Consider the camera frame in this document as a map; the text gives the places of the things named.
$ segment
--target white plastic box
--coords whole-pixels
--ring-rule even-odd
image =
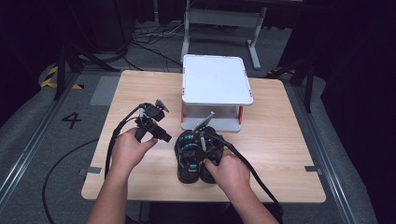
[[[219,132],[239,132],[243,106],[251,104],[253,95],[241,58],[184,56],[182,129],[192,130],[213,111],[209,126]]]

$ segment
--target table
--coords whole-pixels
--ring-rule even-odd
[[[253,105],[244,110],[239,133],[220,133],[243,154],[256,169],[263,183],[281,203],[322,203],[326,200],[297,119],[282,82],[250,78]],[[182,184],[177,179],[174,145],[182,133],[180,126],[182,74],[124,71],[92,158],[91,166],[105,168],[106,151],[113,130],[138,104],[154,103],[159,97],[170,113],[159,122],[173,136],[169,143],[159,141],[134,168],[129,178],[128,199],[168,202],[228,202],[217,185],[201,179]],[[125,125],[122,132],[134,127]],[[142,141],[150,139],[149,134]],[[82,196],[96,199],[104,181],[101,174],[87,174]],[[251,186],[262,202],[270,198],[251,177]]]

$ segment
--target metal rail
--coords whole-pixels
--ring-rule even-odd
[[[29,163],[31,162],[33,156],[37,152],[38,148],[40,147],[44,137],[47,134],[49,126],[56,116],[59,108],[62,106],[64,99],[66,98],[67,94],[72,89],[74,83],[78,78],[77,74],[70,74],[70,77],[66,80],[66,88],[64,93],[58,98],[57,101],[53,101],[49,106],[44,118],[41,120],[40,124],[38,125],[35,133],[30,138],[29,142],[27,143],[25,149],[23,150],[22,154],[18,158],[17,162],[12,167],[11,171],[9,172],[5,182],[0,188],[0,213],[6,207],[8,199],[11,197],[14,189],[17,187],[18,183],[20,182],[24,172],[26,171]]]
[[[299,102],[299,107],[305,111],[304,94],[301,88],[292,87],[292,89],[294,90],[294,93],[298,98],[297,101]],[[326,148],[323,145],[320,135],[318,134],[318,128],[314,119],[312,118],[312,115],[305,112],[304,119],[308,124],[309,130],[314,138],[315,150],[318,154],[318,158],[322,166],[322,173],[325,174],[327,178],[329,186],[332,190],[332,195],[335,199],[335,203],[338,206],[338,209],[340,211],[342,219],[344,220],[344,223],[358,223],[352,212],[350,204],[346,198],[346,195],[344,193],[343,187],[341,186],[338,175],[335,172],[334,168],[332,167],[332,161],[326,152]]]

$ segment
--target printed number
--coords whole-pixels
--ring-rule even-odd
[[[62,121],[69,121],[70,123],[70,128],[69,129],[73,129],[75,122],[81,121],[81,119],[77,119],[78,117],[78,113],[74,112],[73,114],[65,117],[62,119]]]

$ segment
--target black curtain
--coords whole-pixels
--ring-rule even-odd
[[[369,22],[333,64],[322,101],[378,222],[389,223],[396,201],[396,6],[375,4]]]
[[[244,0],[191,1],[192,7],[213,10],[229,10],[240,12],[260,13],[263,3],[247,2]],[[158,17],[160,24],[170,21],[184,21],[186,0],[158,0]],[[263,26],[268,28],[293,28],[300,13],[290,8],[268,7]]]
[[[40,91],[38,77],[54,63],[58,43],[52,19],[36,0],[0,7],[0,127]]]
[[[390,1],[342,1],[305,14],[279,66],[311,57],[323,104],[370,196],[379,223],[394,219],[396,11]]]
[[[132,0],[134,4],[134,17],[138,22],[154,21],[154,1],[153,0]]]

